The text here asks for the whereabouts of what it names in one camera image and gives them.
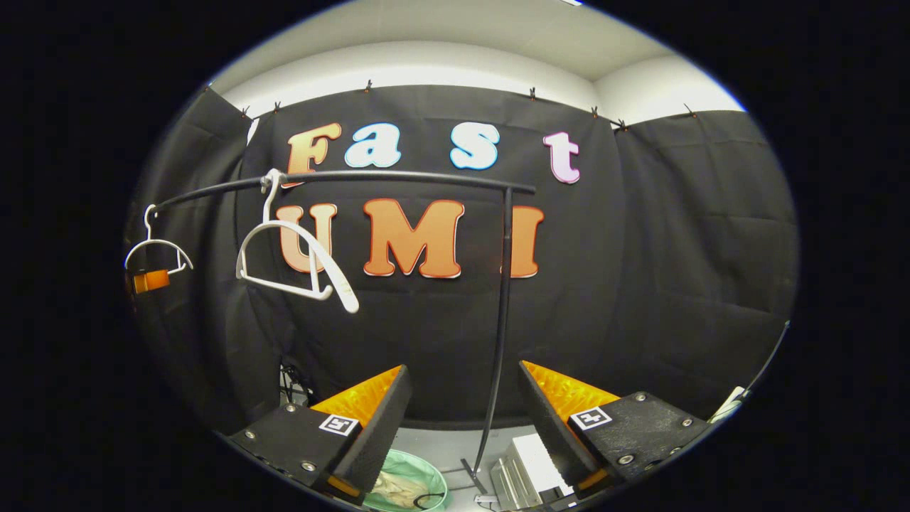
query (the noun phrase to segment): pink letter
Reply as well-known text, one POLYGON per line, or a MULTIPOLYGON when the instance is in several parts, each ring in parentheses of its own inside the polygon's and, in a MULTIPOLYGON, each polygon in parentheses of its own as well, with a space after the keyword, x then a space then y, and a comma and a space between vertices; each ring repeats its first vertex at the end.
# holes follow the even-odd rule
POLYGON ((569 141, 569 134, 561 131, 543 138, 543 145, 550 147, 550 169, 553 176, 563 183, 574 183, 581 177, 577 169, 571 167, 569 153, 578 154, 578 145, 569 141))

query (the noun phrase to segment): white plastic hanger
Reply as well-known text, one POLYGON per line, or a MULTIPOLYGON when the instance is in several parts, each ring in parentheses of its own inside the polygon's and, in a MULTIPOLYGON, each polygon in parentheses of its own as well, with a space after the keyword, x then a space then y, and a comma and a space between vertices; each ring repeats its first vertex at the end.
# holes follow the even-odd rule
POLYGON ((129 258, 130 258, 130 256, 133 255, 134 252, 136 252, 136 249, 138 249, 138 248, 140 248, 140 247, 142 247, 142 246, 145 246, 145 245, 152 244, 152 243, 163 243, 163 244, 169 245, 169 246, 171 246, 171 247, 173 247, 174 249, 177 250, 177 267, 176 267, 174 270, 172 270, 172 271, 167 271, 167 275, 170 275, 170 274, 173 274, 173 273, 177 273, 177 272, 179 272, 179 271, 182 271, 182 270, 184 270, 187 266, 189 266, 189 268, 192 269, 192 268, 193 268, 193 262, 189 260, 189 256, 187 256, 187 254, 186 254, 185 252, 183 252, 183 250, 180 249, 175 243, 170 242, 170 241, 166 241, 166 240, 160 240, 160 239, 153 239, 153 238, 152 238, 152 226, 151 226, 151 224, 148 223, 148 213, 149 213, 153 208, 155 208, 155 205, 154 205, 154 204, 150 204, 150 205, 148 205, 148 208, 146 208, 145 223, 146 223, 146 232, 148 233, 148 235, 147 235, 147 237, 146 237, 146 239, 145 239, 144 241, 139 242, 138 244, 136 244, 136 247, 134 247, 133 249, 131 249, 131 250, 129 251, 129 253, 126 255, 126 259, 123 261, 123 268, 124 268, 124 269, 127 269, 127 264, 129 263, 129 258), (183 256, 183 258, 184 258, 185 260, 187 260, 187 262, 186 262, 186 263, 182 262, 182 261, 180 260, 180 256, 183 256))
POLYGON ((357 300, 357 296, 354 295, 354 290, 348 283, 348 278, 345 277, 344 273, 341 271, 341 268, 339 268, 338 264, 335 263, 335 260, 332 259, 331 255, 328 251, 326 251, 325 247, 323 247, 322 244, 316 240, 316 237, 314 237, 309 231, 304 230, 297 224, 292 224, 284 220, 270 219, 272 200, 275 198, 275 194, 278 191, 278 184, 281 176, 281 171, 278 169, 272 169, 263 179, 263 192, 265 192, 266 185, 269 185, 271 187, 271 191, 268 193, 266 203, 262 207, 262 223, 253 228, 253 230, 247 234, 247 237, 243 240, 243 243, 240 244, 240 253, 237 256, 237 278, 244 281, 254 282, 268 288, 274 288, 275 290, 294 293, 295 295, 300 295, 301 297, 316 299, 317 301, 325 301, 332 294, 333 288, 331 285, 327 285, 323 290, 319 289, 319 273, 316 271, 318 259, 322 262, 322 265, 326 270, 326 274, 329 276, 329 280, 332 284, 335 285, 334 290, 338 291, 339 298, 341 299, 341 303, 344 305, 344 309, 352 313, 357 312, 357 310, 360 308, 360 304, 357 300), (269 228, 287 228, 297 233, 297 235, 302 237, 303 240, 307 241, 307 245, 309 246, 309 278, 313 285, 312 290, 300 288, 299 286, 290 286, 287 284, 282 284, 280 282, 266 281, 251 277, 248 274, 246 254, 247 244, 249 244, 249 241, 253 238, 253 235, 269 228))

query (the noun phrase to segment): white wall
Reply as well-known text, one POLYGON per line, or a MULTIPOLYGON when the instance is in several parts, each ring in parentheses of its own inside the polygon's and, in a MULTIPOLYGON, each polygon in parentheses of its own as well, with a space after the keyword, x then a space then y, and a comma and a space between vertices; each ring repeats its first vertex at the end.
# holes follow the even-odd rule
POLYGON ((598 113, 627 125, 699 110, 745 109, 701 69, 679 56, 643 60, 594 83, 598 113))
POLYGON ((688 60, 657 57, 611 72, 592 83, 523 56, 481 46, 409 41, 352 46, 276 67, 229 91, 218 91, 256 118, 280 101, 287 106, 314 97, 373 87, 450 85, 528 94, 598 113, 627 124, 693 111, 743 107, 688 60))
POLYGON ((212 88, 255 118, 275 107, 362 89, 404 85, 484 87, 537 97, 583 110, 597 105, 594 84, 557 67, 481 46, 407 41, 352 46, 276 67, 229 91, 212 88))

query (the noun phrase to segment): orange letter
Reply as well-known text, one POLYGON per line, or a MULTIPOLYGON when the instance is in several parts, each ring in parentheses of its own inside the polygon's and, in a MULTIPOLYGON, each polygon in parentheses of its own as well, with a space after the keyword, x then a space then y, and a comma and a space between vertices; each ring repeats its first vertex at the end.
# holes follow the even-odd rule
MULTIPOLYGON (((309 209, 309 216, 316 220, 316 240, 329 254, 332 253, 332 217, 338 212, 334 204, 314 204, 309 209)), ((303 209, 300 206, 285 206, 279 208, 275 216, 278 220, 297 224, 303 217, 303 209)), ((280 231, 281 255, 285 262, 295 271, 309 273, 309 256, 300 250, 300 237, 288 228, 280 228, 280 231)), ((322 272, 323 269, 322 261, 316 261, 316 271, 322 272)))
MULTIPOLYGON (((314 172, 309 168, 312 159, 316 164, 321 164, 329 153, 329 143, 325 137, 336 139, 341 136, 341 125, 332 123, 324 127, 314 128, 288 139, 290 145, 290 159, 288 160, 288 174, 306 174, 314 172)), ((297 187, 300 183, 283 183, 282 189, 297 187)))
POLYGON ((433 201, 416 230, 410 227, 396 200, 370 200, 363 205, 363 211, 369 215, 372 226, 369 261, 363 266, 367 275, 386 277, 395 273, 395 265, 389 261, 389 249, 401 271, 410 275, 424 248, 427 256, 420 265, 420 275, 437 279, 461 275, 461 267, 455 262, 455 230, 458 219, 464 215, 463 204, 453 200, 433 201))
POLYGON ((530 206, 512 207, 512 270, 511 277, 533 277, 537 275, 534 262, 534 243, 537 239, 537 225, 543 220, 543 212, 530 206))

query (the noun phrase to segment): green basket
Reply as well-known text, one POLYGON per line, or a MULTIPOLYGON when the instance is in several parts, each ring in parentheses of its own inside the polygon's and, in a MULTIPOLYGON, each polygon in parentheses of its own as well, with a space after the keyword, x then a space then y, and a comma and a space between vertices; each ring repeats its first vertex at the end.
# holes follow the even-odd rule
MULTIPOLYGON (((442 512, 449 504, 449 486, 442 477, 439 469, 418 456, 413 456, 398 450, 389 450, 386 461, 382 464, 382 471, 390 475, 403 476, 426 485, 432 494, 442 494, 442 497, 431 496, 420 501, 420 506, 428 511, 442 512)), ((368 493, 363 500, 363 505, 381 512, 421 512, 419 507, 403 508, 390 503, 379 494, 368 493)))

